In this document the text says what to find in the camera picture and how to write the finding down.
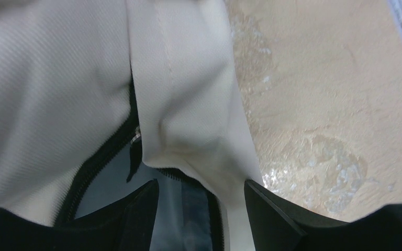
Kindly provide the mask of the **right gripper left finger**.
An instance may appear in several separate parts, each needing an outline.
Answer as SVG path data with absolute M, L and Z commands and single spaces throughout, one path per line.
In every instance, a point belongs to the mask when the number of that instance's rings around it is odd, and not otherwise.
M 91 214 L 48 227 L 0 208 L 0 250 L 149 250 L 159 186 L 151 180 Z

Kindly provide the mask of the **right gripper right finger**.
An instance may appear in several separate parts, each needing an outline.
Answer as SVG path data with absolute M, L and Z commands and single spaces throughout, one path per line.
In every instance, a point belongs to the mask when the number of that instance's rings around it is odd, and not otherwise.
M 256 250 L 402 250 L 402 204 L 354 222 L 314 213 L 253 180 L 244 184 Z

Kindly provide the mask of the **cream canvas backpack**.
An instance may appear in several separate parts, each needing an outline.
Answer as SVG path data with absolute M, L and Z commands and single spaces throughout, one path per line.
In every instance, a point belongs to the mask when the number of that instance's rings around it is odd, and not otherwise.
M 151 180 L 149 250 L 256 250 L 224 1 L 0 1 L 0 208 L 48 226 Z

